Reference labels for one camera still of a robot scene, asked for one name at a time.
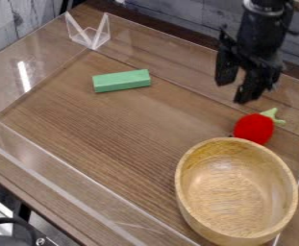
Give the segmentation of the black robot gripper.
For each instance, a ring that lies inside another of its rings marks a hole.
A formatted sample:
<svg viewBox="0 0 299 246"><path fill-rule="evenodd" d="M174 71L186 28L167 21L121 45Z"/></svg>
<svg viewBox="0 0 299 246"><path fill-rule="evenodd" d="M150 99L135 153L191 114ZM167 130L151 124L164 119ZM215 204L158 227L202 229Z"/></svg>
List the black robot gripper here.
<svg viewBox="0 0 299 246"><path fill-rule="evenodd" d="M218 39L216 85L231 84L239 68L243 68L246 77L234 97L234 102L243 105L258 100L262 93L274 88L282 74L283 13L244 10L236 34L222 27Z"/></svg>

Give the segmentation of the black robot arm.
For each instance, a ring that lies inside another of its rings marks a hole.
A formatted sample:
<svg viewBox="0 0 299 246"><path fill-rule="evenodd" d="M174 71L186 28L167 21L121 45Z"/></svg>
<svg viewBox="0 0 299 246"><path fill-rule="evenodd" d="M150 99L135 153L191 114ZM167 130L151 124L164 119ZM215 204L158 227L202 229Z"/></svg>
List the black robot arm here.
<svg viewBox="0 0 299 246"><path fill-rule="evenodd" d="M246 104L271 90L283 72L280 48L286 35L299 36L299 9L294 0L243 0L243 16L236 35L219 29L215 81L235 82L239 68L246 71L234 102Z"/></svg>

